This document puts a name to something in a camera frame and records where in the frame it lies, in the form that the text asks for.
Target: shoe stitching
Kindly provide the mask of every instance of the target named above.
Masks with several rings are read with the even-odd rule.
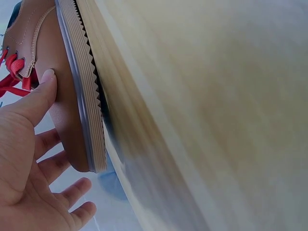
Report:
[[[47,17],[47,15],[53,11],[56,7],[53,6],[51,8],[49,8],[44,14],[43,16],[39,19],[38,23],[37,23],[37,26],[35,28],[35,31],[34,31],[34,36],[33,36],[33,39],[32,39],[32,46],[31,46],[31,53],[32,53],[32,60],[31,62],[29,63],[28,67],[26,68],[26,73],[22,73],[22,72],[19,72],[19,74],[22,76],[22,77],[25,77],[25,78],[28,78],[30,76],[30,73],[32,70],[32,68],[35,67],[35,57],[36,57],[36,44],[37,44],[37,40],[38,40],[38,35],[39,35],[39,30],[45,20],[45,18]]]
[[[16,41],[12,36],[10,36],[9,34],[7,34],[7,36],[8,36],[9,38],[11,38],[13,42],[17,43],[18,45],[22,45],[22,44],[24,43],[25,38],[26,38],[26,32],[27,32],[27,29],[28,29],[29,22],[30,22],[30,20],[31,20],[31,18],[32,18],[32,16],[33,16],[33,14],[35,13],[35,11],[36,11],[38,8],[40,8],[40,7],[41,7],[41,5],[39,5],[37,8],[35,8],[34,11],[31,13],[31,15],[30,15],[30,17],[29,17],[29,19],[28,19],[28,21],[27,21],[27,24],[26,24],[26,28],[25,28],[25,33],[24,33],[23,40],[22,40],[21,42]]]

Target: shoe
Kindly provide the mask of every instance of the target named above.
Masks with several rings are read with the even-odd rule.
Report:
[[[103,171],[103,92],[74,1],[18,3],[3,38],[3,60],[10,74],[0,81],[0,96],[25,96],[45,70],[55,71],[58,91],[50,114],[68,159],[78,171]],[[23,89],[15,88],[20,81]]]

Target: leather upper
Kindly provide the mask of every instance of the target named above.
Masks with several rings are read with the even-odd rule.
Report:
[[[55,11],[54,0],[24,0],[13,24],[5,31],[3,49],[8,48],[7,57],[17,52],[24,58],[25,66],[19,75],[29,77],[36,63],[37,39],[41,25],[51,11]]]

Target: light wood grain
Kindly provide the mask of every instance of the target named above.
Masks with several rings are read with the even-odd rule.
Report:
[[[144,230],[307,230],[307,3],[77,2]]]

